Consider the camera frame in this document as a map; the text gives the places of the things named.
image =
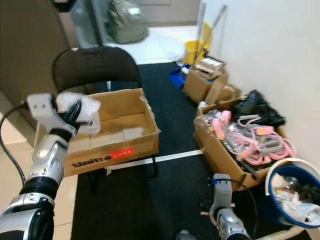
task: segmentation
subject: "mop handle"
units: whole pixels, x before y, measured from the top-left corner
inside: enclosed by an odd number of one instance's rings
[[[196,42],[195,42],[195,54],[194,54],[194,59],[193,59],[193,63],[192,66],[194,66],[196,64],[197,61],[197,57],[198,57],[198,48],[199,48],[199,42],[200,42],[200,38],[201,38],[201,32],[202,32],[202,28],[204,25],[204,18],[205,18],[205,11],[206,11],[206,7],[207,7],[207,3],[203,2],[199,11],[199,16],[198,16],[198,31],[197,31],[197,35],[196,35]]]
[[[225,12],[226,10],[227,10],[227,5],[224,4],[224,5],[221,7],[218,16],[216,17],[216,19],[214,20],[214,22],[213,22],[213,24],[212,24],[212,26],[213,26],[212,31],[213,31],[213,30],[215,29],[215,27],[218,25],[218,23],[220,22],[220,19],[221,19],[222,15],[224,14],[224,12]],[[207,44],[207,42],[208,42],[211,34],[212,34],[212,33],[209,32],[209,34],[208,34],[208,36],[206,37],[206,39],[205,39],[205,41],[204,41],[204,43],[203,43],[203,45],[202,45],[199,53],[201,53],[201,52],[203,51],[203,49],[205,48],[205,45]],[[198,55],[198,46],[197,46],[197,49],[196,49],[196,51],[195,51],[195,56],[194,56],[193,65],[196,63],[198,56],[199,56],[199,55]]]

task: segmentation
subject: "white bucket handle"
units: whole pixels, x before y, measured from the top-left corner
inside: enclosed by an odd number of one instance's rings
[[[320,172],[315,168],[315,166],[313,166],[310,162],[307,162],[306,160],[302,160],[300,158],[293,158],[293,157],[288,157],[288,158],[285,158],[283,160],[280,160],[280,161],[277,161],[275,164],[273,164],[271,167],[270,167],[270,170],[268,171],[266,177],[265,177],[265,185],[264,185],[264,189],[265,189],[265,195],[266,196],[269,196],[270,195],[270,192],[269,192],[269,181],[270,181],[270,177],[271,177],[271,174],[273,173],[273,171],[280,165],[280,164],[283,164],[284,162],[300,162],[300,163],[303,163],[305,165],[307,165],[308,167],[312,168],[312,170],[314,171],[314,173],[317,174],[317,176],[314,176],[316,177],[318,180],[320,180]]]

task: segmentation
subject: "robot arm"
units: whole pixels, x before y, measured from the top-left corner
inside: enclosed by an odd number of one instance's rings
[[[50,94],[30,95],[27,103],[32,116],[49,134],[33,152],[33,165],[19,196],[0,215],[0,240],[52,240],[54,200],[64,177],[69,141],[80,127],[76,122],[80,101],[62,115]]]
[[[227,174],[216,173],[213,179],[230,179]],[[230,181],[217,181],[209,217],[216,226],[221,240],[250,240],[244,223],[231,209],[232,186]]]

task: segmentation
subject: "red label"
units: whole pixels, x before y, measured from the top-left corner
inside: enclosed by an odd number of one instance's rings
[[[134,148],[133,147],[128,147],[126,149],[122,149],[120,151],[114,151],[110,153],[110,157],[114,160],[122,159],[128,156],[134,155]]]

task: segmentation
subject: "cardboard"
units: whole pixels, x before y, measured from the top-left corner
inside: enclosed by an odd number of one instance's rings
[[[241,96],[241,90],[234,85],[226,84],[219,93],[217,97],[217,101],[225,102],[233,99],[237,99]],[[208,105],[215,104],[215,102],[210,102],[210,100],[205,99]]]
[[[193,122],[195,127],[194,137],[200,148],[203,150],[203,155],[212,168],[214,173],[228,174],[231,179],[238,180],[246,187],[253,187],[264,182],[269,168],[256,171],[258,174],[258,181],[252,178],[252,174],[244,172],[241,167],[236,163],[232,156],[228,153],[221,141],[215,134],[210,134],[207,129],[202,127],[199,123],[199,118],[213,109],[220,111],[228,110],[234,104],[243,101],[245,97],[240,97],[234,100],[219,103],[219,105],[209,105],[197,110],[196,118]],[[243,187],[238,186],[236,183],[232,184],[233,191],[242,191]]]
[[[200,70],[204,70],[210,74],[215,74],[216,76],[221,75],[225,72],[226,63],[216,57],[208,56],[201,59],[195,67]]]
[[[78,134],[70,141],[64,163],[66,177],[158,153],[160,130],[141,88],[90,97],[101,102],[101,130]],[[36,145],[45,134],[45,128],[38,124]]]
[[[226,84],[227,84],[227,74],[224,73],[221,76],[219,76],[216,80],[213,81],[213,83],[211,84],[211,88],[208,91],[204,101],[208,105],[215,104],[219,98],[221,90],[224,88]]]
[[[203,75],[200,70],[192,67],[186,77],[183,90],[197,104],[203,101],[209,93],[211,101],[214,101],[217,99],[220,90],[227,84],[228,76],[223,73],[212,82],[209,82],[208,79],[208,76]]]

